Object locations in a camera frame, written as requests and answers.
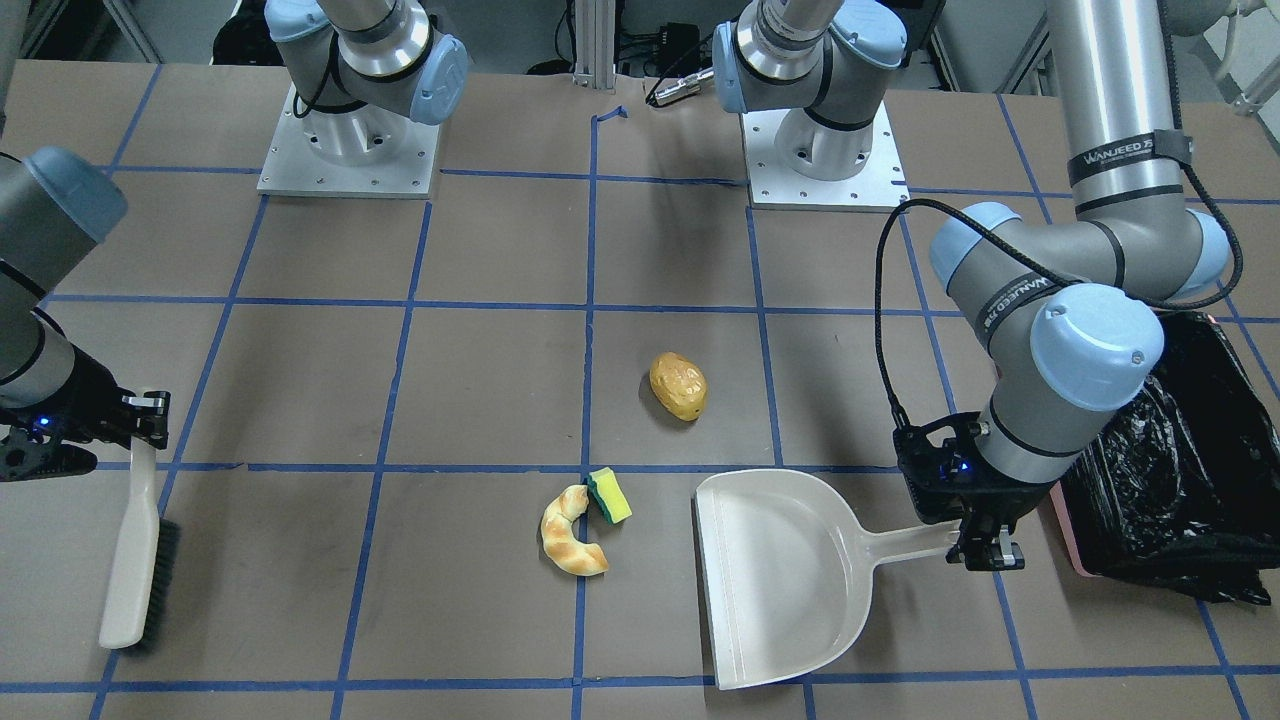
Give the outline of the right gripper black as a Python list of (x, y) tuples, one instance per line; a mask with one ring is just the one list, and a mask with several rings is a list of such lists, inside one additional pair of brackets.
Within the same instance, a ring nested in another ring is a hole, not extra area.
[(78, 347), (69, 377), (49, 397), (3, 402), (3, 480), (78, 477), (97, 466), (84, 446), (95, 441), (131, 448), (140, 439), (169, 446), (172, 393), (122, 389), (114, 375)]

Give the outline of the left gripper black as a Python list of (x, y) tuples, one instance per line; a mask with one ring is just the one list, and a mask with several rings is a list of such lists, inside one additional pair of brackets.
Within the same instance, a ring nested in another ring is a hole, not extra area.
[(1027, 565), (1012, 538), (1018, 519), (1050, 493), (1048, 484), (1007, 477), (980, 456), (978, 413), (956, 413), (923, 427), (893, 414), (893, 447), (919, 519), (938, 524), (963, 519), (947, 551), (948, 564), (969, 571), (1015, 571)]

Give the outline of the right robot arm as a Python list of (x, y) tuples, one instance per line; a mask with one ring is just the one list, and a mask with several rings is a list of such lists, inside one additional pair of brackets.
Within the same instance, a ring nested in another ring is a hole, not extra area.
[[(420, 1), (265, 1), (262, 22), (291, 73), (292, 115), (325, 163), (385, 161), (465, 91), (468, 51)], [(3, 158), (5, 482), (87, 474), (93, 442), (169, 443), (172, 395), (120, 386), (41, 307), (125, 211), (120, 188), (67, 149)]]

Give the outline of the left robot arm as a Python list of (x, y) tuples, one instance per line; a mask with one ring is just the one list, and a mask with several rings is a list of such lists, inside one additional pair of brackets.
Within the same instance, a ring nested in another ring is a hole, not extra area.
[[(1157, 309), (1212, 290), (1242, 251), (1220, 210), (1187, 206), (1193, 143), (1175, 117), (1167, 40), (1229, 1), (1051, 1), (1075, 218), (1030, 225), (982, 202), (948, 215), (931, 264), (1000, 378), (984, 409), (918, 425), (890, 404), (899, 468), (925, 524), (959, 520), (948, 562), (1024, 564), (1011, 534), (1164, 351)], [(785, 113), (774, 149), (812, 181), (873, 158), (906, 31), (876, 1), (754, 1), (710, 36), (726, 111)]]

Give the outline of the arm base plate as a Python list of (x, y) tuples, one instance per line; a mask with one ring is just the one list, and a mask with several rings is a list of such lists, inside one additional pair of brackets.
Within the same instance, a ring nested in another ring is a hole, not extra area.
[(266, 196), (417, 199), (433, 195), (438, 126), (366, 105), (326, 114), (303, 106), (291, 86), (269, 143), (257, 191)]
[(887, 106), (869, 126), (844, 132), (803, 109), (740, 117), (755, 209), (888, 213), (910, 199)]

